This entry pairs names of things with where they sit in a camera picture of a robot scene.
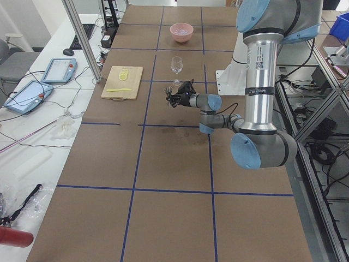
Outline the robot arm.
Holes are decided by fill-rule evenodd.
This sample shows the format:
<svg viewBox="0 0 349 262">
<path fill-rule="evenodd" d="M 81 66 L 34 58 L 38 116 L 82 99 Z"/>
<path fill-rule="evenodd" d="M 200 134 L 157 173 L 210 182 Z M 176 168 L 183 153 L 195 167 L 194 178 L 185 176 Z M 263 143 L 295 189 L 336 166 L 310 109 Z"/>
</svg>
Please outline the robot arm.
<svg viewBox="0 0 349 262">
<path fill-rule="evenodd" d="M 217 94 L 199 94 L 186 81 L 177 93 L 167 87 L 171 106 L 200 110 L 200 131 L 210 134 L 217 128 L 234 132 L 231 154 L 245 169 L 282 166 L 297 153 L 293 137 L 277 130 L 272 122 L 275 95 L 275 67 L 280 45 L 315 38 L 320 30 L 322 1 L 244 1 L 236 26 L 246 51 L 245 114 L 219 113 L 222 99 Z"/>
</svg>

